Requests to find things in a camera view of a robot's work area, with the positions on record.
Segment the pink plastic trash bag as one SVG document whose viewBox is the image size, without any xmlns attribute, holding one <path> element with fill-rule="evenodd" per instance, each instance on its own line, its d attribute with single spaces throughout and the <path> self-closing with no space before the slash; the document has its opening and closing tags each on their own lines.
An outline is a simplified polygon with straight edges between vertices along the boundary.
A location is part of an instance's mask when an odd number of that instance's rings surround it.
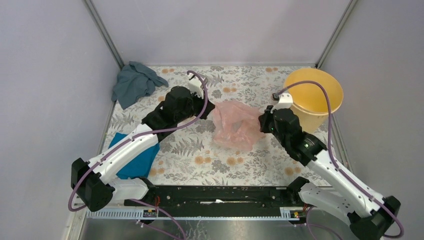
<svg viewBox="0 0 424 240">
<path fill-rule="evenodd" d="M 237 100 L 215 103 L 210 113 L 215 126 L 213 142 L 220 147 L 250 152 L 264 134 L 260 132 L 260 109 Z"/>
</svg>

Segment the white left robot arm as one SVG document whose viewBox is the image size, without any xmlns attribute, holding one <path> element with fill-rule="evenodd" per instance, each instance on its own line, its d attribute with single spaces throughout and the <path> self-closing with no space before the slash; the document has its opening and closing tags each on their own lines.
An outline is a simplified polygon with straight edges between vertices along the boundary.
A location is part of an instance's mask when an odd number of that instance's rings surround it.
<svg viewBox="0 0 424 240">
<path fill-rule="evenodd" d="M 206 119 L 214 107 L 206 88 L 173 87 L 165 100 L 122 140 L 88 161 L 78 158 L 72 163 L 68 209 L 80 210 L 73 207 L 75 196 L 92 212 L 101 210 L 111 201 L 138 200 L 144 206 L 152 204 L 155 192 L 145 180 L 141 177 L 120 179 L 117 173 L 138 155 L 182 129 L 179 123 L 191 117 Z"/>
</svg>

